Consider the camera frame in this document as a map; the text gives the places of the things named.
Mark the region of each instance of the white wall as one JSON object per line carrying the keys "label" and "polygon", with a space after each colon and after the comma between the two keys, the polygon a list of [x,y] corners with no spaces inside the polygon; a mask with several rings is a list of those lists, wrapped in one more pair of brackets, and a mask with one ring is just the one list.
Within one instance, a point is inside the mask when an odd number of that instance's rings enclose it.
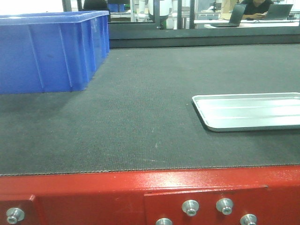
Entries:
{"label": "white wall", "polygon": [[0,15],[63,12],[61,0],[0,0]]}
{"label": "white wall", "polygon": [[300,10],[300,0],[285,0],[281,1],[280,4],[293,4],[292,10]]}

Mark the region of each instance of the bin rim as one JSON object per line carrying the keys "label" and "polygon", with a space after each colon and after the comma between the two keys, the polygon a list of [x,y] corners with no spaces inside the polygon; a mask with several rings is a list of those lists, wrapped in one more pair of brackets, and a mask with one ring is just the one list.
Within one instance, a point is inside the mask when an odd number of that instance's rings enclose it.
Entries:
{"label": "bin rim", "polygon": [[108,11],[78,11],[78,12],[0,15],[0,26],[47,24],[47,23],[81,23],[83,21],[90,20],[104,15],[109,15],[109,12]]}

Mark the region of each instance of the gray conveyor belt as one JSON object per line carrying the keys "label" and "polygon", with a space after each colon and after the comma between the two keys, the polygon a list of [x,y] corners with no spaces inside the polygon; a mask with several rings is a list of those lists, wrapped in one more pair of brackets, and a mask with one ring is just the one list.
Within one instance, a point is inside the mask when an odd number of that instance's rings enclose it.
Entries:
{"label": "gray conveyor belt", "polygon": [[296,165],[300,129],[216,133],[192,96],[300,92],[300,45],[113,49],[85,91],[0,96],[0,174]]}

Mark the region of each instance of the white table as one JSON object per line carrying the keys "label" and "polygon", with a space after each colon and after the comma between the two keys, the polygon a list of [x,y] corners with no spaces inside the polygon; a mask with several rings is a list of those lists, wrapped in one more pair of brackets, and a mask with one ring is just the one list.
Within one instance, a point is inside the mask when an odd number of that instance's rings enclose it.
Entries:
{"label": "white table", "polygon": [[[214,24],[214,23],[228,23],[228,20],[194,20],[194,24],[196,25],[196,28],[200,27],[206,27],[206,24]],[[291,23],[298,22],[299,19],[297,20],[242,20],[241,24],[268,24],[268,25],[258,25],[258,26],[285,26],[283,24],[289,24]]]}
{"label": "white table", "polygon": [[[205,28],[217,28],[210,24],[205,24]],[[299,22],[273,22],[273,23],[241,23],[238,28],[247,28],[247,27],[297,27],[299,26]]]}

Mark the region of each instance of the black chair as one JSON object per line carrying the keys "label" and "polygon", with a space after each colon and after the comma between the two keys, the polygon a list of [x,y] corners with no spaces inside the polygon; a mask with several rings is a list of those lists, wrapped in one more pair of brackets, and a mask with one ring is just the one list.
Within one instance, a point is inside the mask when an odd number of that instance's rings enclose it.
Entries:
{"label": "black chair", "polygon": [[111,13],[105,0],[85,0],[83,11],[105,10],[109,11],[108,22],[111,21]]}

